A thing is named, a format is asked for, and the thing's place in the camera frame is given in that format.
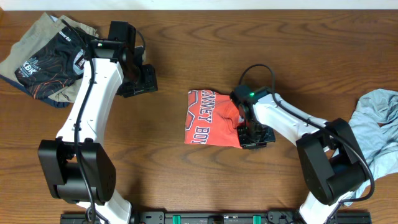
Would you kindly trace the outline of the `red t-shirt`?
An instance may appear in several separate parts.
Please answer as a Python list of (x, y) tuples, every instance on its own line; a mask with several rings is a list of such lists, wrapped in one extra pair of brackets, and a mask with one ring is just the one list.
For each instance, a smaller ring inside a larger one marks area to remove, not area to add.
[(190, 90), (185, 121), (185, 144), (239, 148), (237, 127), (243, 124), (228, 95), (212, 90)]

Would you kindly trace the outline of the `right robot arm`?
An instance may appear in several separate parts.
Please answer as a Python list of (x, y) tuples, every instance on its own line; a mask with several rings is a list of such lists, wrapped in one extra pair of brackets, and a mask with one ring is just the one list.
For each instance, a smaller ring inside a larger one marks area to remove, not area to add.
[(237, 128), (243, 149), (258, 149), (275, 141), (275, 133), (298, 151), (304, 181), (310, 191), (298, 210), (301, 223), (328, 223), (341, 204), (362, 183), (373, 178), (349, 124), (314, 118), (286, 103), (268, 88), (252, 91), (238, 85), (230, 94), (242, 124)]

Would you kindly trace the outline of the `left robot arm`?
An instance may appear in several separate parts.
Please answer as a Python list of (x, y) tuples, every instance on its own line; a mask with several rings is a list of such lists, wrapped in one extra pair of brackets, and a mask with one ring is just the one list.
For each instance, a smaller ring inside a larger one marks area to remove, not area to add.
[(81, 87), (54, 140), (41, 141), (38, 157), (53, 198), (85, 209), (61, 223), (139, 223), (132, 203), (116, 190), (116, 168), (104, 150), (114, 97), (157, 91), (155, 68), (144, 63), (145, 46), (128, 22), (110, 23), (106, 39), (82, 42), (86, 53)]

